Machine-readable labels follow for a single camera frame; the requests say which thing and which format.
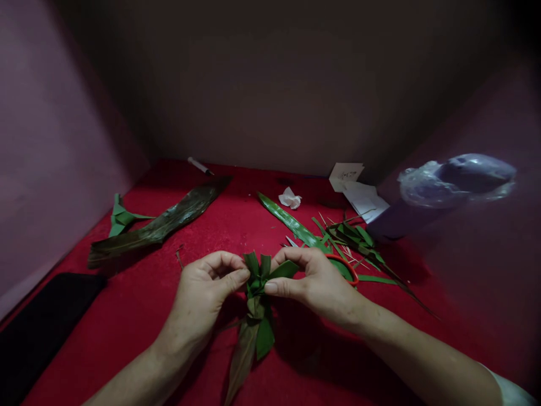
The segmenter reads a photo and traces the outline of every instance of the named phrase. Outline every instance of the white paper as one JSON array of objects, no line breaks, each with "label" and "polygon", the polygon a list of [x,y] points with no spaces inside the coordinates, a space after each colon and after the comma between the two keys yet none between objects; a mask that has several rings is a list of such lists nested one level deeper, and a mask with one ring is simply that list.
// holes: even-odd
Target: white paper
[{"label": "white paper", "polygon": [[300,206],[300,200],[302,199],[302,197],[295,196],[291,188],[287,187],[284,190],[283,195],[278,196],[278,199],[280,200],[280,203],[284,206],[288,206],[295,210]]},{"label": "white paper", "polygon": [[344,188],[344,196],[351,203],[357,214],[362,215],[362,219],[367,224],[375,220],[389,207],[387,202],[378,196],[374,186],[359,182],[346,182]]},{"label": "white paper", "polygon": [[335,163],[331,175],[329,176],[329,182],[331,182],[334,191],[343,192],[345,190],[344,183],[355,182],[364,168],[363,164],[358,163]]}]

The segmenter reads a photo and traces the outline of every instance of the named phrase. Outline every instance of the fingernail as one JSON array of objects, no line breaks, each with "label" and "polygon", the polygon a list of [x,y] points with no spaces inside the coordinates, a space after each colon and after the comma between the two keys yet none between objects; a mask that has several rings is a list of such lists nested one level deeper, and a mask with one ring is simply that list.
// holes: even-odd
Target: fingernail
[{"label": "fingernail", "polygon": [[273,282],[267,282],[265,284],[265,293],[267,294],[277,294],[278,293],[278,285]]},{"label": "fingernail", "polygon": [[250,271],[247,269],[241,269],[238,271],[238,277],[242,280],[248,279],[250,277]]}]

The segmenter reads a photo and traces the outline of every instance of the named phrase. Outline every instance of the plastic bag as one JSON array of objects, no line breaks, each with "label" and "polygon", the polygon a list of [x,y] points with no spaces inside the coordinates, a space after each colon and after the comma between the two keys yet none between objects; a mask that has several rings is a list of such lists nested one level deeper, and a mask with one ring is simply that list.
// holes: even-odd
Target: plastic bag
[{"label": "plastic bag", "polygon": [[492,201],[510,194],[516,169],[496,158],[464,154],[444,164],[430,161],[398,176],[402,199],[411,206],[445,209],[468,201]]}]

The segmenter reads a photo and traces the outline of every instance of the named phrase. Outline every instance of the hand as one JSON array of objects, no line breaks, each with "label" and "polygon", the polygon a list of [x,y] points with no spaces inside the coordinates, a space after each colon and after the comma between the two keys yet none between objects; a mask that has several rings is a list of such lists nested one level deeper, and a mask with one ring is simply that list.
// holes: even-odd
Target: hand
[{"label": "hand", "polygon": [[365,305],[371,303],[355,291],[317,248],[282,248],[272,259],[274,270],[285,260],[304,270],[303,279],[276,278],[265,284],[265,293],[295,299],[317,315],[353,331]]},{"label": "hand", "polygon": [[201,351],[226,297],[239,290],[249,277],[242,258],[225,251],[185,266],[173,308],[155,345],[162,353],[173,356],[186,346]]}]

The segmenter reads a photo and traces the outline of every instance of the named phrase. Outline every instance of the left hand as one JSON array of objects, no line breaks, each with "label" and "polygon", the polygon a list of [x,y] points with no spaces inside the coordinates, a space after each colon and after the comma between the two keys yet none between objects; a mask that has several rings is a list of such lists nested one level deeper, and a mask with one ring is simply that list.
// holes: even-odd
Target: left hand
[{"label": "left hand", "polygon": [[182,271],[175,302],[155,346],[174,356],[186,346],[199,352],[208,343],[212,327],[227,296],[250,277],[241,257],[217,251]]}]

